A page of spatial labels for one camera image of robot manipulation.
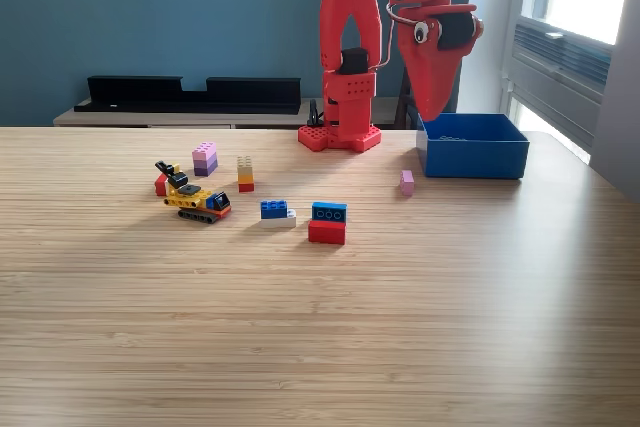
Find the purple lego brick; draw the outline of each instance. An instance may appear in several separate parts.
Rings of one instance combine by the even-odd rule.
[[[195,169],[193,169],[193,174],[196,177],[209,177],[211,174],[213,174],[213,171],[216,170],[216,167],[218,167],[218,161],[217,160],[213,163],[213,165],[211,165],[211,168],[208,168],[208,169],[195,168]]]
[[[213,154],[209,160],[194,160],[193,167],[196,169],[206,169],[209,170],[213,164],[218,166],[218,154]]]
[[[410,170],[403,170],[400,179],[400,190],[407,197],[413,195],[415,183],[413,181],[413,173]]]
[[[203,142],[201,143],[196,150],[194,150],[191,155],[193,156],[193,160],[202,160],[204,162],[208,161],[212,156],[216,153],[216,143],[215,142]]]

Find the wire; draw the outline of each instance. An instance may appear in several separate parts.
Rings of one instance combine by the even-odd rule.
[[[389,16],[391,17],[391,26],[389,27],[389,35],[387,36],[387,58],[386,58],[386,60],[384,62],[381,62],[378,65],[374,65],[373,67],[370,67],[369,70],[375,70],[375,69],[379,69],[381,67],[384,67],[391,60],[391,47],[392,47],[392,44],[393,44],[393,28],[396,25],[396,21],[393,18],[393,16],[391,16],[391,14]]]

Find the toy excavator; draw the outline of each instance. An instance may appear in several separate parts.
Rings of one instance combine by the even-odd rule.
[[[213,224],[231,212],[231,202],[224,192],[214,193],[190,184],[185,173],[178,172],[175,166],[162,160],[156,162],[156,168],[167,177],[170,186],[164,203],[179,207],[178,216],[181,218]]]
[[[397,13],[394,7],[402,6]],[[435,119],[451,95],[462,57],[471,53],[482,35],[482,21],[471,14],[474,5],[451,0],[389,0],[391,27],[382,62],[382,24],[377,0],[322,0],[320,50],[323,74],[324,124],[312,108],[310,122],[298,140],[313,151],[350,149],[364,152],[381,141],[371,125],[376,72],[389,62],[393,28],[424,121]],[[353,15],[361,47],[342,49],[344,26]]]

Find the black tray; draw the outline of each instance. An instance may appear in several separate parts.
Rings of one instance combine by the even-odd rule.
[[[210,77],[206,91],[182,90],[182,77],[93,76],[91,101],[76,112],[286,114],[300,111],[300,79]]]

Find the blue bin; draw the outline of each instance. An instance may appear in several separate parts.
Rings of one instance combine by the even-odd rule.
[[[521,179],[529,141],[503,114],[441,114],[418,125],[427,177]]]

